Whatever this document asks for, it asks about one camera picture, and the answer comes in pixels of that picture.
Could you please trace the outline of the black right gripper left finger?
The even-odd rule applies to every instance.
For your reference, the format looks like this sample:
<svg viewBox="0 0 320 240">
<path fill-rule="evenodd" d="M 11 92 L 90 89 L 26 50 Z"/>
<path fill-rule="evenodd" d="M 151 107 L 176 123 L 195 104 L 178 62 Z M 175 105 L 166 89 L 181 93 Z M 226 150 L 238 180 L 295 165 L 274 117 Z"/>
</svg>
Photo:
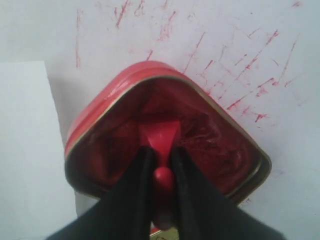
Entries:
<svg viewBox="0 0 320 240">
<path fill-rule="evenodd" d="M 141 147 L 120 180 L 97 204 L 49 240 L 148 240 L 154 151 Z"/>
</svg>

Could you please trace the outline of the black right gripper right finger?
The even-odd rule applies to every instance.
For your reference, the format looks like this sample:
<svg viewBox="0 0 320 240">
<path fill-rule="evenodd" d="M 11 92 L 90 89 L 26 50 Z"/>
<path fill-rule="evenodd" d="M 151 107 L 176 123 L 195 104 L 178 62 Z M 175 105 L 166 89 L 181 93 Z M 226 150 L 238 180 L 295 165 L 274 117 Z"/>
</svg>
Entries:
<svg viewBox="0 0 320 240">
<path fill-rule="evenodd" d="M 239 209 L 203 175 L 187 151 L 171 152 L 181 240 L 283 240 L 285 236 Z"/>
</svg>

